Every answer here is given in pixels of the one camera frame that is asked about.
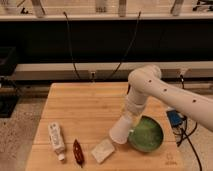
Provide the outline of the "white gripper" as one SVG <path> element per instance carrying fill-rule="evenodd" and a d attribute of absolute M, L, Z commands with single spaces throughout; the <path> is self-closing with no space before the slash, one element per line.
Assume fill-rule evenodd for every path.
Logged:
<path fill-rule="evenodd" d="M 144 109 L 144 105 L 126 105 L 124 108 L 124 116 L 130 119 L 133 124 L 137 124 Z"/>

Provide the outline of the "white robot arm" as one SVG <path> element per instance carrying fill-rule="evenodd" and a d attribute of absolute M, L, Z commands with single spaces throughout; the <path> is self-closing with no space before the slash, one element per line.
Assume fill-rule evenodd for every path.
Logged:
<path fill-rule="evenodd" d="M 128 76 L 130 90 L 125 108 L 139 115 L 153 96 L 213 132 L 213 99 L 177 88 L 161 80 L 161 70 L 147 65 L 133 70 Z"/>

